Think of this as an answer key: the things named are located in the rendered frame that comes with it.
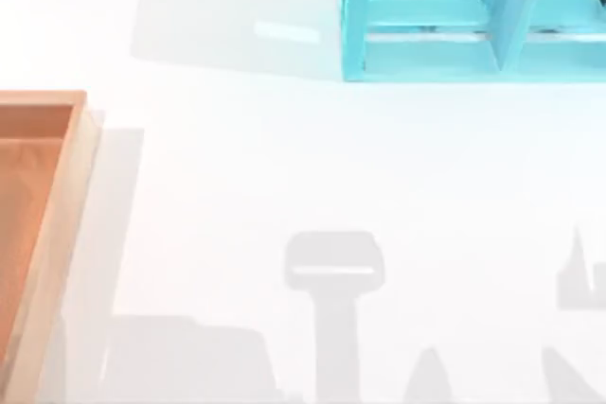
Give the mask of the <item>shallow salmon-coloured box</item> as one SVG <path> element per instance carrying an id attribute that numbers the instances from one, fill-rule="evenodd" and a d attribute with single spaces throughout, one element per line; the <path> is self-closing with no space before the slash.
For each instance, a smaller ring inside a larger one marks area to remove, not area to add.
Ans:
<path id="1" fill-rule="evenodd" d="M 82 90 L 0 90 L 0 404 L 34 404 L 94 168 Z"/>

